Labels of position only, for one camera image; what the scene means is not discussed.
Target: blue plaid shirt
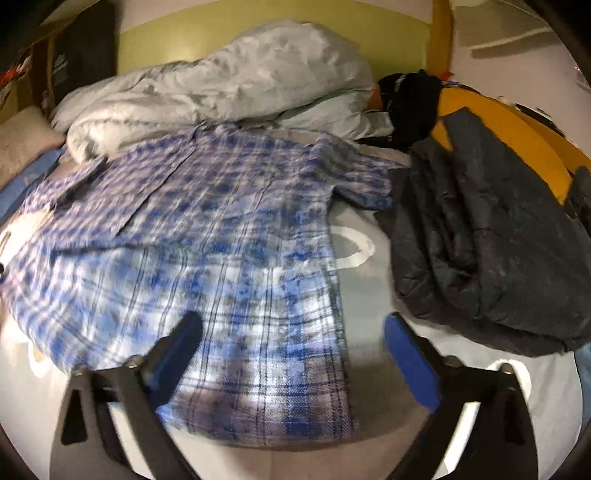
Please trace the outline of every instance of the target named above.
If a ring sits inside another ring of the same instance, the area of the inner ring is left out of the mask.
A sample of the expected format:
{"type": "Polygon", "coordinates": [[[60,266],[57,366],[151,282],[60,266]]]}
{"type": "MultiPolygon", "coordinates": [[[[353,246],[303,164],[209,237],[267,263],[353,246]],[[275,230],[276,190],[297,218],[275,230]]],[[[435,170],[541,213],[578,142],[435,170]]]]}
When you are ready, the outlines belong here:
{"type": "Polygon", "coordinates": [[[328,208],[383,209],[391,161],[322,135],[300,145],[233,125],[140,144],[48,181],[54,216],[8,266],[1,296],[64,372],[146,353],[186,310],[204,337],[159,412],[246,445],[352,432],[328,208]]]}

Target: yellow wall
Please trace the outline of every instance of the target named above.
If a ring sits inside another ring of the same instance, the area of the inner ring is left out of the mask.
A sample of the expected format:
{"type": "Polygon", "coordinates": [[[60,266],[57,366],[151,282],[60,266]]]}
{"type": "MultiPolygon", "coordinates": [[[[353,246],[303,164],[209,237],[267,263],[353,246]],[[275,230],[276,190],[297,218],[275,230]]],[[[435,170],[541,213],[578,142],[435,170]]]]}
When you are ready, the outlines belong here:
{"type": "Polygon", "coordinates": [[[203,58],[249,28],[284,18],[325,25],[358,43],[376,79],[426,67],[429,25],[392,10],[353,0],[219,0],[124,32],[119,73],[203,58]]]}

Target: screw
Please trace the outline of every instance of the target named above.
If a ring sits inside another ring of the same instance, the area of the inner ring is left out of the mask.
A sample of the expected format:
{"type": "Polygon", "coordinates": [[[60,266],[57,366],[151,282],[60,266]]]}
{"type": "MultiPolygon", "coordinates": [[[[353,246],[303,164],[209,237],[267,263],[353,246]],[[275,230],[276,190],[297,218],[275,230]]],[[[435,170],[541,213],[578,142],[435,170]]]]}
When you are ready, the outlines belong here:
{"type": "Polygon", "coordinates": [[[513,369],[513,365],[508,364],[508,363],[502,364],[499,370],[501,372],[503,372],[504,374],[509,374],[509,375],[515,374],[515,370],[513,369]]]}
{"type": "Polygon", "coordinates": [[[86,370],[88,370],[88,367],[86,365],[83,364],[78,364],[74,367],[74,369],[72,370],[72,374],[75,377],[79,377],[81,376],[86,370]]]}
{"type": "Polygon", "coordinates": [[[445,357],[445,360],[443,361],[443,363],[445,363],[448,367],[453,367],[453,368],[458,368],[458,367],[464,366],[462,361],[458,357],[453,356],[453,355],[445,357]]]}
{"type": "Polygon", "coordinates": [[[127,368],[137,368],[144,362],[144,357],[141,355],[132,355],[125,361],[127,368]]]}

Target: black cloth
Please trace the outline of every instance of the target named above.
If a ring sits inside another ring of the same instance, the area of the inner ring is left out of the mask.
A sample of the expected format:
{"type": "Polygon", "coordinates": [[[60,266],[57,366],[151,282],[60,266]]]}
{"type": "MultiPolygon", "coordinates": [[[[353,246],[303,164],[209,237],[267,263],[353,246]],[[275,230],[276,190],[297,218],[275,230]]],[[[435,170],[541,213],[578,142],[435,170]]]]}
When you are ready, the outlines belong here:
{"type": "Polygon", "coordinates": [[[579,167],[574,172],[564,208],[566,214],[578,219],[591,236],[591,173],[586,167],[579,167]]]}
{"type": "Polygon", "coordinates": [[[101,0],[56,37],[51,84],[56,105],[73,90],[117,75],[115,4],[101,0]]]}
{"type": "Polygon", "coordinates": [[[528,356],[591,340],[591,239],[546,183],[470,110],[391,170],[395,291],[410,312],[493,348],[528,356]]]}
{"type": "Polygon", "coordinates": [[[362,138],[358,142],[406,151],[413,143],[426,138],[435,126],[441,80],[420,70],[388,75],[378,85],[394,130],[388,137],[362,138]]]}

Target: comforter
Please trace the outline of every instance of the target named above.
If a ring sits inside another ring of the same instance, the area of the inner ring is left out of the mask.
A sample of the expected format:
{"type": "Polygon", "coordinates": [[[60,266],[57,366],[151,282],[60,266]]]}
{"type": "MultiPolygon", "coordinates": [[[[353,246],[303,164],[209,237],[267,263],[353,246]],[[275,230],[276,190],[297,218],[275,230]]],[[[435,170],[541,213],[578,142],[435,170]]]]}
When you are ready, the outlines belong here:
{"type": "Polygon", "coordinates": [[[357,139],[391,133],[363,113],[374,88],[356,45],[315,24],[248,31],[204,60],[149,67],[75,90],[52,126],[82,163],[201,122],[307,129],[357,139]]]}

